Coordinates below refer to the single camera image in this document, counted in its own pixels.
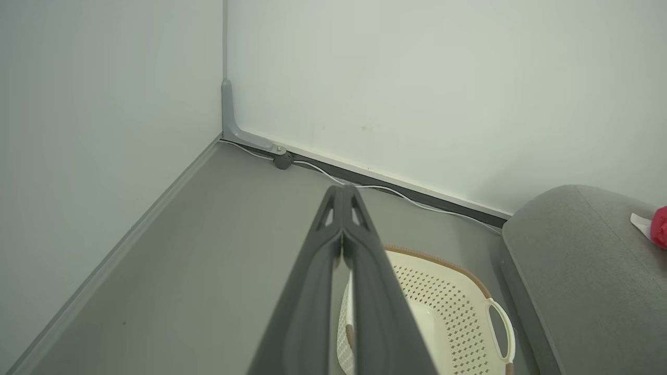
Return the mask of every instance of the cream laundry basket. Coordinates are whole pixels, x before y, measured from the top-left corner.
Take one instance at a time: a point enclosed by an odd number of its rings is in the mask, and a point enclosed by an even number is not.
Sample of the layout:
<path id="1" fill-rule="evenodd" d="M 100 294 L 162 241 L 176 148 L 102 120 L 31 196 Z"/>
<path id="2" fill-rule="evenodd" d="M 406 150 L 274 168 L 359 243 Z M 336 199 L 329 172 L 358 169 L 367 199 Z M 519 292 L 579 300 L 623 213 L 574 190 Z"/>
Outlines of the cream laundry basket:
<path id="1" fill-rule="evenodd" d="M 486 287 L 470 272 L 444 260 L 386 246 L 403 294 L 440 375 L 513 374 L 515 338 L 512 323 Z M 338 320 L 338 361 L 354 375 L 352 274 Z M 507 354 L 498 347 L 489 315 L 497 309 L 507 331 Z"/>

